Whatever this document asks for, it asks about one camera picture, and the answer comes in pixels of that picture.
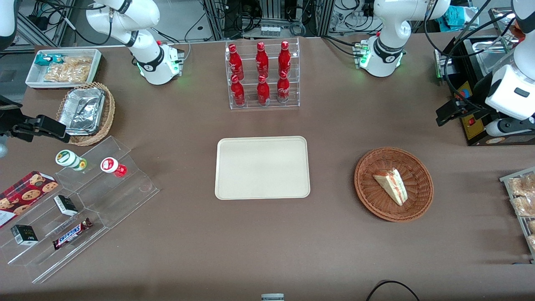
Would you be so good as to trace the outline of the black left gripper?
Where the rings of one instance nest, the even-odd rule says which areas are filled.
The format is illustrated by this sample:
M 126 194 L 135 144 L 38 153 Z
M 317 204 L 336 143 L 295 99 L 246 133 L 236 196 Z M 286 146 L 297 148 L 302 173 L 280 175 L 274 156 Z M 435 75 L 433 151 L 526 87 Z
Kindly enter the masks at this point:
M 439 127 L 447 122 L 461 118 L 463 115 L 474 114 L 476 120 L 491 122 L 500 117 L 495 109 L 485 104 L 492 84 L 493 73 L 489 73 L 471 88 L 472 93 L 468 100 L 453 98 L 436 109 L 436 124 Z

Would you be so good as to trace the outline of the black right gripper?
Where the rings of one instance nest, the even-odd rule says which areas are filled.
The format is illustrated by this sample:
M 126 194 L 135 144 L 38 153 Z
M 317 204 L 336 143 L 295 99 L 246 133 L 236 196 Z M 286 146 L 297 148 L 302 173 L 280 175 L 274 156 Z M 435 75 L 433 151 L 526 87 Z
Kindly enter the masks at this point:
M 0 97 L 0 135 L 13 137 L 25 142 L 32 142 L 34 136 L 46 136 L 69 143 L 71 136 L 66 126 L 45 115 L 38 115 L 36 120 L 26 120 L 21 112 L 19 102 Z

